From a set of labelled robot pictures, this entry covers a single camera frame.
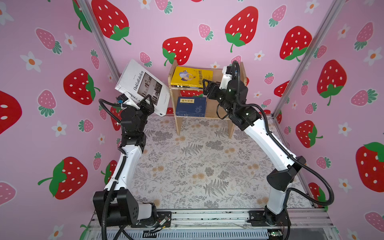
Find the yellow cover book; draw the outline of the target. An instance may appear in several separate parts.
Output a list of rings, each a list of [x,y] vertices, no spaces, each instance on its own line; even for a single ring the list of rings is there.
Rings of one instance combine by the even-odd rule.
[[[202,89],[203,80],[213,80],[213,71],[194,69],[186,67],[176,67],[171,78],[171,86],[178,88]]]

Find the white photo cover book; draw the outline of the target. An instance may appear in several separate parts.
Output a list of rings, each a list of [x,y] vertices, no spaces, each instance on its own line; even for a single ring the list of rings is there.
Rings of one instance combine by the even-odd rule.
[[[135,60],[130,60],[121,74],[115,90],[129,96],[136,104],[150,95],[155,114],[165,116],[170,101],[169,87]]]

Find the blue book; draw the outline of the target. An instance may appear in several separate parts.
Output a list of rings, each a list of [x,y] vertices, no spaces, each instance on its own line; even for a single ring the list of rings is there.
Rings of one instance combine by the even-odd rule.
[[[179,117],[205,117],[207,98],[178,97],[176,116]]]

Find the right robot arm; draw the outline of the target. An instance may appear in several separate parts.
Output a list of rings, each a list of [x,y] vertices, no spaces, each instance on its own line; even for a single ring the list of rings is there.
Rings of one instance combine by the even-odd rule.
[[[225,110],[225,116],[256,142],[273,166],[267,175],[270,193],[261,220],[269,226],[288,225],[288,188],[304,161],[290,152],[271,132],[261,107],[245,103],[246,93],[246,86],[235,80],[223,88],[218,82],[203,80],[203,94],[218,102],[219,107]]]

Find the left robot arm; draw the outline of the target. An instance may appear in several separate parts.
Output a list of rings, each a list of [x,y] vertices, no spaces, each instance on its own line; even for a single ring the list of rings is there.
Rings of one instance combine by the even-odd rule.
[[[122,94],[116,104],[103,99],[99,99],[99,103],[103,109],[107,105],[122,108],[120,119],[113,116],[121,125],[122,140],[118,146],[121,156],[104,190],[95,192],[93,197],[99,223],[101,227],[152,226],[157,222],[155,204],[138,203],[129,190],[146,145],[144,128],[148,117],[155,111],[152,97],[147,95],[136,104]]]

